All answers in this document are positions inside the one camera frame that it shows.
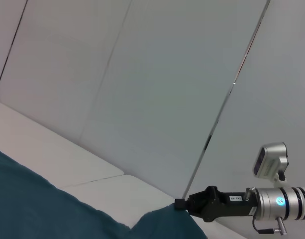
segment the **camera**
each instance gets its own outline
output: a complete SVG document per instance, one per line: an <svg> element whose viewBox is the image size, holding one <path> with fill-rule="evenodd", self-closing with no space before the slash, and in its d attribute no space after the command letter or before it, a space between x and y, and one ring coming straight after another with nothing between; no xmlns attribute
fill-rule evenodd
<svg viewBox="0 0 305 239"><path fill-rule="evenodd" d="M277 173L283 176L288 166L287 157L283 142L263 145L253 167L255 177L273 180Z"/></svg>

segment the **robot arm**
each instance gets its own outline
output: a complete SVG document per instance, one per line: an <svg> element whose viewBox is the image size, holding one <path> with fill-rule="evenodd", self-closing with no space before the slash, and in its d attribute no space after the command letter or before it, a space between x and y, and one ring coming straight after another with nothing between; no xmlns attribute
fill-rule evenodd
<svg viewBox="0 0 305 239"><path fill-rule="evenodd" d="M284 143L263 145L253 167L255 177L269 179L274 188L248 188L244 193L222 193L216 186L192 194L188 200L176 199L176 210L212 222L219 217L253 216L259 234L287 234L285 220L305 220L305 188L290 187L284 172L288 166ZM277 229L258 230L255 220L276 220Z"/></svg>

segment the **teal fabric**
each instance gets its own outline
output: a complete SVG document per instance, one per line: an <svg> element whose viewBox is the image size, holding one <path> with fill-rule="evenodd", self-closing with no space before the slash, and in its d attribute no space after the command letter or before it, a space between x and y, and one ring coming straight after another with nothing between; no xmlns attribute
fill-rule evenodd
<svg viewBox="0 0 305 239"><path fill-rule="evenodd" d="M173 205L147 213L130 229L0 152L0 239L205 238Z"/></svg>

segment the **white bench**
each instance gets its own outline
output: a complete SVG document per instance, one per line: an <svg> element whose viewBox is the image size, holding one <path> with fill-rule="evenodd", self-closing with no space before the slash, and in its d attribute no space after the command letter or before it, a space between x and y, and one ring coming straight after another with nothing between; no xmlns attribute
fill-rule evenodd
<svg viewBox="0 0 305 239"><path fill-rule="evenodd" d="M174 199L0 103L0 151L80 201L132 227ZM243 239L194 218L210 239Z"/></svg>

